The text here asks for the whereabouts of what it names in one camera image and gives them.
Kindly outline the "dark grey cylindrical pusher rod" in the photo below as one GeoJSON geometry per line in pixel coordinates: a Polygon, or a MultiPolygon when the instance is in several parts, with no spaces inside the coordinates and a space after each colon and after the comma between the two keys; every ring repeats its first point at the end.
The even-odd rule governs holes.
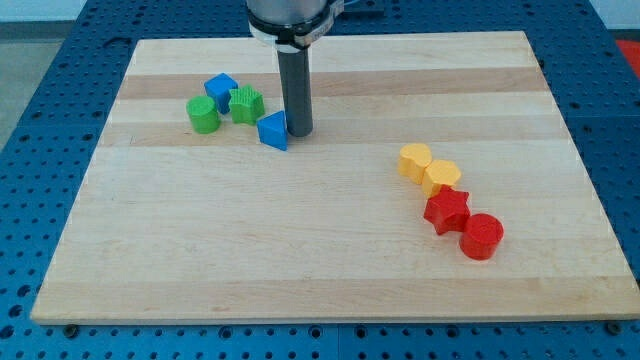
{"type": "Polygon", "coordinates": [[[311,79],[308,50],[278,53],[287,131],[306,137],[313,131],[311,79]]]}

